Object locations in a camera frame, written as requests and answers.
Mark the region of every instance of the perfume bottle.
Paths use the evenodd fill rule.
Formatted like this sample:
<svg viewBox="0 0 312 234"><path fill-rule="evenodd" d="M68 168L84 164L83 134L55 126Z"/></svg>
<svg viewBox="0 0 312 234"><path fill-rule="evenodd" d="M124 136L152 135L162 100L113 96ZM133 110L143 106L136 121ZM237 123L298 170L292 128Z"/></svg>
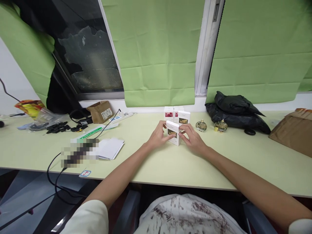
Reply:
<svg viewBox="0 0 312 234"><path fill-rule="evenodd" d="M228 125L226 122L224 122L224 119L221 121L218 121L216 123L214 123L214 129L215 132L219 131L219 132L225 132L228 129Z"/></svg>
<svg viewBox="0 0 312 234"><path fill-rule="evenodd" d="M201 132L205 132L207 130L207 124L204 122L204 120L198 121L195 126L196 129L200 130Z"/></svg>

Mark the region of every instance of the forearm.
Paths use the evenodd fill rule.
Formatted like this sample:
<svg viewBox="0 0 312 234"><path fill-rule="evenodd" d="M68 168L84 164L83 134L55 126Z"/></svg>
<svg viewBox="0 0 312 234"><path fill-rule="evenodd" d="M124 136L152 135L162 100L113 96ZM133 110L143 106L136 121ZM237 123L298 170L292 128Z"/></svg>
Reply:
<svg viewBox="0 0 312 234"><path fill-rule="evenodd" d="M297 219L312 219L312 212L292 196L212 148L209 148L204 158L219 169L255 206L285 230Z"/></svg>
<svg viewBox="0 0 312 234"><path fill-rule="evenodd" d="M84 201L100 200L107 209L125 190L151 149L143 144L134 154L116 167Z"/></svg>

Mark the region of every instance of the light green desk surface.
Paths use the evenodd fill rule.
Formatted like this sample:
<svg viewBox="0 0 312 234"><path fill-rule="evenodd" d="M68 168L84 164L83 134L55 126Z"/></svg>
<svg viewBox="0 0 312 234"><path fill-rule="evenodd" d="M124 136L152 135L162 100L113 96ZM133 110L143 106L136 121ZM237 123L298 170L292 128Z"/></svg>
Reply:
<svg viewBox="0 0 312 234"><path fill-rule="evenodd" d="M273 121L281 120L287 112L264 112L264 120L271 127ZM68 168L65 173L80 174L91 170L88 178L103 179L126 158L146 142L163 113L135 114L119 122L115 129L104 131L100 140L116 137L125 140L125 145L113 161L85 160L77 168ZM243 130L229 128L221 134L213 131L213 123L205 112L192 113L191 124L203 119L208 130L199 133L204 142L216 151L261 176L288 194L312 197L312 158L283 146L267 135L257 132L248 136ZM11 119L0 129L0 167L46 171L51 160L62 147L69 146L71 138L80 133L45 134L45 131L28 133L16 127L31 119ZM91 124L86 130L95 127ZM52 165L52 172L59 172L61 158ZM209 162L193 155L185 143L175 146L167 142L153 152L143 163L132 180L138 183L173 185L194 188L236 190L236 188Z"/></svg>

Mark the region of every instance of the power strip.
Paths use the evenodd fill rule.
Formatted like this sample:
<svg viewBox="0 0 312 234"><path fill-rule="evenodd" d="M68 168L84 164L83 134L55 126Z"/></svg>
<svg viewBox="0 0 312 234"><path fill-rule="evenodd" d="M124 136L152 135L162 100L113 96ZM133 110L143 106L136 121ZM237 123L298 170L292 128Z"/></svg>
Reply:
<svg viewBox="0 0 312 234"><path fill-rule="evenodd" d="M131 117L132 115L134 115L134 113L125 113L125 114L124 114L124 117L121 117L120 115L118 115L118 116L116 116L116 117L114 118L114 120L113 120L111 123L112 123L112 124L117 123L117 122L119 122L119 121L122 121L122 120L124 120L124 119L126 119L126 118Z"/></svg>

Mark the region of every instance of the person's right hand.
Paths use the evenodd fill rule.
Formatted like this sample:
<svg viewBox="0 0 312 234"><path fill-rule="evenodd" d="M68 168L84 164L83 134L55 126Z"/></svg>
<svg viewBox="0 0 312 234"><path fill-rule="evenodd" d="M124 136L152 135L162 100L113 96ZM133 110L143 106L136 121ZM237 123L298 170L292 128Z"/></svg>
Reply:
<svg viewBox="0 0 312 234"><path fill-rule="evenodd" d="M183 131L179 133L179 136L182 138L182 140L185 142L187 147L193 151L193 153L198 154L200 156L204 156L205 153L209 150L209 147L203 142L201 137L197 132L195 132L194 128L191 124L182 124L179 129L182 129Z"/></svg>

